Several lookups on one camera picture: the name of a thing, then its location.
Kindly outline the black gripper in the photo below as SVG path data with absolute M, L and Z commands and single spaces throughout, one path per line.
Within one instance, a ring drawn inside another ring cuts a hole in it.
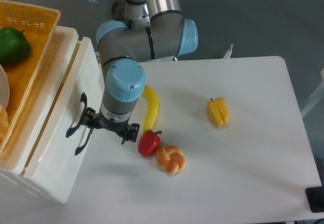
M 140 125 L 137 123 L 128 124 L 129 119 L 118 120 L 106 118 L 102 113 L 97 114 L 91 107 L 85 107 L 79 120 L 81 126 L 89 128 L 85 143 L 88 143 L 94 129 L 105 129 L 122 135 L 121 144 L 126 141 L 136 142 Z

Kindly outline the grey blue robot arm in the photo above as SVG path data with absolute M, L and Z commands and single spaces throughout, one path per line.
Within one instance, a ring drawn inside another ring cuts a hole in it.
M 85 107 L 78 125 L 134 142 L 140 126 L 129 119 L 145 86 L 141 63 L 195 51 L 198 32 L 194 21 L 183 17 L 179 0 L 109 1 L 115 4 L 112 19 L 96 31 L 105 85 L 102 102 L 98 111 Z

